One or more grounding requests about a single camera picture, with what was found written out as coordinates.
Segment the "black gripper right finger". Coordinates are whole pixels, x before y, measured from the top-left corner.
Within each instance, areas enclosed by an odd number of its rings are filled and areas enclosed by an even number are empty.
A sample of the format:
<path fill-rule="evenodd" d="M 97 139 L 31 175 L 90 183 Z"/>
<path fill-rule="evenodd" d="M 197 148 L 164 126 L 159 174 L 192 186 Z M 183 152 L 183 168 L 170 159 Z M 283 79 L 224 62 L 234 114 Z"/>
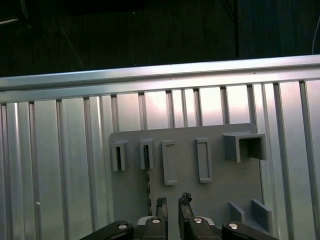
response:
<path fill-rule="evenodd" d="M 192 195 L 184 192 L 178 199 L 178 224 L 182 240 L 274 240 L 275 237 L 239 221 L 218 228 L 210 218 L 195 216 L 190 205 Z"/>

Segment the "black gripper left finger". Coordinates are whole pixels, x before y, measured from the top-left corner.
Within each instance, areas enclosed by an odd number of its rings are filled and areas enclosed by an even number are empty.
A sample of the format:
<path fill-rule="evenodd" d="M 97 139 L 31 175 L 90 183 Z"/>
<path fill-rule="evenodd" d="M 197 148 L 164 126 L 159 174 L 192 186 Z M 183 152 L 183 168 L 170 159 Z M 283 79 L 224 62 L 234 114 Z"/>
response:
<path fill-rule="evenodd" d="M 141 217 L 136 225 L 124 220 L 112 222 L 81 240 L 167 240 L 168 205 L 165 197 L 156 201 L 156 215 Z"/>

